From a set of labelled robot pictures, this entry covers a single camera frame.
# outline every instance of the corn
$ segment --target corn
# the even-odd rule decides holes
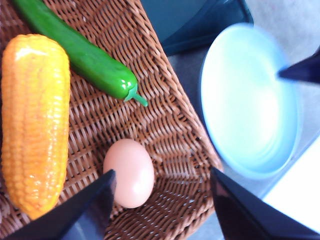
[[[2,57],[2,171],[12,203],[37,219],[58,202],[66,179],[70,70],[64,49],[18,35]]]

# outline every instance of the green pepper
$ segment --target green pepper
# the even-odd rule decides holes
[[[138,81],[129,68],[67,25],[42,0],[12,0],[12,3],[33,31],[64,48],[76,73],[114,98],[124,101],[133,98],[145,107],[148,105],[137,94]]]

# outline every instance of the egg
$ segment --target egg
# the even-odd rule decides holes
[[[132,139],[116,141],[107,151],[103,172],[115,170],[114,201],[133,209],[143,205],[151,195],[155,174],[147,150]]]

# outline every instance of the wicker basket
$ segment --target wicker basket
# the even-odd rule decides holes
[[[140,142],[155,170],[141,207],[113,207],[105,239],[185,239],[214,211],[209,168],[222,168],[139,0],[45,0],[70,26],[133,70],[148,107],[124,103],[72,72],[67,176],[59,204],[102,174],[109,146]],[[30,33],[10,0],[0,0],[0,52]],[[10,202],[0,175],[0,238],[30,222]]]

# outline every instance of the light blue bowl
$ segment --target light blue bowl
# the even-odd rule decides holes
[[[298,142],[296,84],[277,76],[287,66],[272,37],[248,23],[226,28],[205,57],[201,104],[206,128],[221,158],[248,178],[276,174]]]

